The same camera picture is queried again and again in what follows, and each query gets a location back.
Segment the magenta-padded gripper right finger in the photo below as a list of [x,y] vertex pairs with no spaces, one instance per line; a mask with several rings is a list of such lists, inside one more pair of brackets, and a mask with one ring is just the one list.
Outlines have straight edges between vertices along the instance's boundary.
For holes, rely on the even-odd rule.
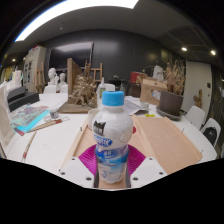
[[134,146],[129,146],[125,176],[127,188],[140,188],[166,175],[154,157],[146,157]]

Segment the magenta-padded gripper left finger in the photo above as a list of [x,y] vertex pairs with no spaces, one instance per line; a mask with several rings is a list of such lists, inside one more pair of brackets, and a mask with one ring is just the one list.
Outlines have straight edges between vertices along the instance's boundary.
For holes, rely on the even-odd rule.
[[84,188],[97,188],[99,174],[95,148],[92,145],[80,156],[71,157],[59,170],[59,176]]

